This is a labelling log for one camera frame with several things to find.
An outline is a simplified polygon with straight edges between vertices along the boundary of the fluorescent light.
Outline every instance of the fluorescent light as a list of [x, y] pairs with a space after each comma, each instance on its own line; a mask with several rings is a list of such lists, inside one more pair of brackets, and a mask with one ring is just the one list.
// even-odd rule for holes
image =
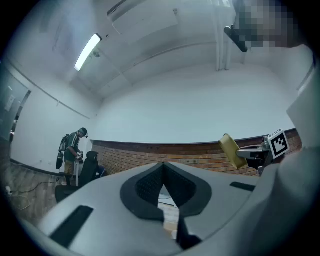
[[94, 34], [90, 41], [86, 44], [84, 47], [83, 51], [81, 52], [78, 60], [76, 61], [76, 64], [74, 68], [77, 71], [80, 71], [82, 68], [83, 64], [85, 63], [86, 59], [90, 55], [90, 53], [94, 50], [94, 48], [97, 46], [97, 44], [102, 40], [102, 38], [98, 34]]

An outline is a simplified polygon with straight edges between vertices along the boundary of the chair backrest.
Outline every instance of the chair backrest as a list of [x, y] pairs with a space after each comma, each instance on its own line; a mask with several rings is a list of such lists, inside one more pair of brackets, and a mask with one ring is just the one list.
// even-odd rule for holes
[[79, 187], [83, 187], [84, 185], [94, 180], [96, 173], [99, 172], [97, 158], [98, 152], [89, 151], [86, 154], [86, 160], [84, 161], [81, 175], [79, 177]]

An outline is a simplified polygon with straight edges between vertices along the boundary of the white ceiling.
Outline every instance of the white ceiling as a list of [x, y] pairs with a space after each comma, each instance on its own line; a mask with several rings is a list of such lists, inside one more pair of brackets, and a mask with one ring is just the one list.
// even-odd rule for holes
[[[52, 51], [65, 62], [56, 67], [60, 73], [75, 72], [74, 65], [92, 35], [102, 37], [95, 49], [100, 57], [91, 55], [70, 82], [81, 83], [100, 99], [151, 76], [215, 63], [215, 21], [220, 33], [235, 18], [228, 0], [127, 0], [108, 16], [118, 2], [52, 0], [39, 7], [39, 33], [47, 34]], [[227, 36], [223, 41], [225, 58]], [[243, 60], [243, 53], [232, 44], [231, 62]], [[269, 53], [249, 51], [246, 62], [267, 66]]]

